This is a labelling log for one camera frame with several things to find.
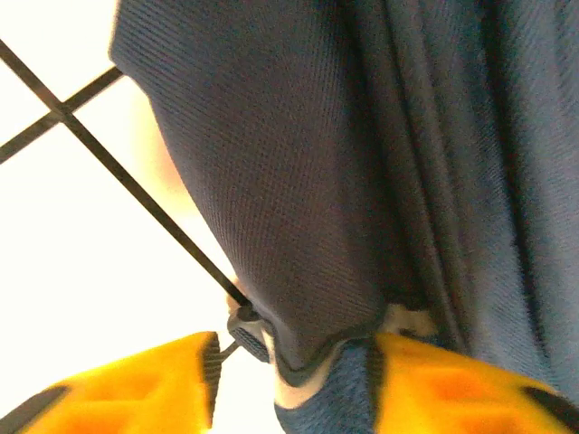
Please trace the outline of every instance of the black frame line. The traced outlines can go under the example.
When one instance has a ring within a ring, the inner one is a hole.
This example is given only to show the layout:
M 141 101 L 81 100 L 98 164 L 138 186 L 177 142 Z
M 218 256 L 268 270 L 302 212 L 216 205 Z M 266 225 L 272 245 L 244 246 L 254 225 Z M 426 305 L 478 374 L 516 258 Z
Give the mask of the black frame line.
M 117 68 L 111 68 L 75 95 L 61 102 L 2 40 L 0 40 L 0 58 L 51 111 L 0 147 L 0 165 L 62 122 L 239 305 L 249 303 L 242 292 L 212 263 L 157 201 L 74 116 L 74 110 L 118 80 L 122 72 Z

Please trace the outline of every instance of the yellow plastic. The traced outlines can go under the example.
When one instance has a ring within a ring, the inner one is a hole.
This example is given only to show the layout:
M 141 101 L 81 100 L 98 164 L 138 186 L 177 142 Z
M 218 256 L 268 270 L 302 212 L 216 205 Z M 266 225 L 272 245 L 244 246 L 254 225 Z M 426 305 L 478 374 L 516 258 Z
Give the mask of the yellow plastic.
M 26 434 L 198 434 L 210 428 L 199 333 L 74 376 Z
M 571 434 L 522 392 L 544 384 L 432 345 L 379 335 L 378 434 Z

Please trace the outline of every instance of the yellow object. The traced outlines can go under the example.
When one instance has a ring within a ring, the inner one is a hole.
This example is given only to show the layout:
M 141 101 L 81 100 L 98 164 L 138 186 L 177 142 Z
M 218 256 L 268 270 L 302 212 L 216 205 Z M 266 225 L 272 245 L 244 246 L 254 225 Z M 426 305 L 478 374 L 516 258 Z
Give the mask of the yellow object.
M 571 434 L 522 391 L 544 384 L 397 335 L 386 355 L 378 434 Z
M 199 333 L 56 384 L 70 391 L 26 434 L 197 434 L 209 430 L 210 391 Z

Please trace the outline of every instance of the orange plastic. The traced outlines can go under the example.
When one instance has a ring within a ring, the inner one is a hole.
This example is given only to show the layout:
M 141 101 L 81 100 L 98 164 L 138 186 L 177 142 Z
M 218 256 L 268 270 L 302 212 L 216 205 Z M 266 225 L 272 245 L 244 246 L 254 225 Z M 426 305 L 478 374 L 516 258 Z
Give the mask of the orange plastic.
M 26 434 L 197 434 L 210 428 L 199 333 L 58 385 L 70 391 Z
M 386 355 L 378 434 L 571 434 L 533 403 L 544 384 L 398 335 L 379 335 Z

